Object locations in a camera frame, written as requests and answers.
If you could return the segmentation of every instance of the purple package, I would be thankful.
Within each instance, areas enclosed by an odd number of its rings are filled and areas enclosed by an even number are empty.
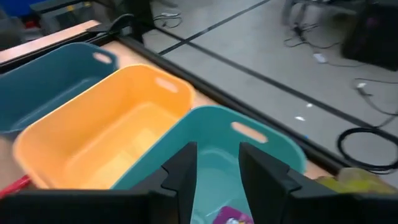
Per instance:
[[[254,224],[253,219],[229,206],[222,207],[213,224]]]

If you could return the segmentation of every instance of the teal basket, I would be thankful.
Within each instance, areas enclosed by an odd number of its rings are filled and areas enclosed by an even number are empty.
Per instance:
[[[0,75],[0,134],[16,137],[117,69],[115,55],[95,45],[75,43]]]
[[[232,127],[241,123],[267,138],[261,143]],[[212,223],[219,209],[230,206],[250,215],[241,183],[239,143],[248,142],[303,173],[305,156],[286,136],[222,106],[191,110],[152,146],[113,186],[130,189],[190,141],[197,142],[197,186],[191,223]]]

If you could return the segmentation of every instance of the orange basket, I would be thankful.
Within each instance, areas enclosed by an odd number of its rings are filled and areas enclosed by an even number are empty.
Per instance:
[[[194,95],[161,70],[126,67],[29,126],[14,156],[40,188],[108,189],[190,110]]]

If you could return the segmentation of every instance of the plastic basket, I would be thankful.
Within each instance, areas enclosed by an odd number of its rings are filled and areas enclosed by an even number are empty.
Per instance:
[[[267,142],[261,143],[235,130],[232,127],[235,122],[263,134]],[[198,145],[192,223],[211,223],[224,206],[250,214],[239,174],[240,142],[258,147],[298,172],[305,170],[304,153],[286,136],[227,108],[203,106],[181,119],[123,175],[113,189],[129,189],[190,141],[196,141]]]
[[[29,126],[14,156],[40,188],[108,189],[193,103],[185,81],[121,69]]]
[[[99,55],[107,61],[99,60]],[[0,76],[0,134],[24,128],[117,69],[113,54],[90,44],[68,44]]]

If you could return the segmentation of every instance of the wooden table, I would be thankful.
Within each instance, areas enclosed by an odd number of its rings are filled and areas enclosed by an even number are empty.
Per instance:
[[[84,32],[85,29],[93,27],[97,24],[98,23],[96,21],[88,21],[83,24],[77,25],[75,27],[71,27],[69,29],[65,29],[63,31],[54,33],[52,35],[42,37],[32,42],[28,42],[26,44],[22,44],[20,46],[4,50],[0,52],[0,62],[10,60],[14,57],[24,55],[33,50],[45,47],[46,45],[53,44],[55,42],[77,35],[81,32]],[[153,63],[141,57],[140,55],[136,54],[131,49],[125,47],[123,44],[120,44],[119,42],[110,42],[102,46],[102,48],[118,56],[119,68],[123,68],[128,65],[134,65],[138,63],[155,66]],[[214,102],[212,99],[208,98],[204,94],[197,91],[193,107],[201,105],[215,105],[215,104],[217,103]],[[6,141],[5,139],[0,139],[0,189],[3,189],[5,186],[14,182],[23,175],[24,175],[23,171],[16,164],[15,160],[12,157],[12,143]],[[319,176],[330,175],[330,174],[324,171],[323,169],[319,168],[312,162],[308,161],[307,171],[305,175],[309,178],[314,179]]]

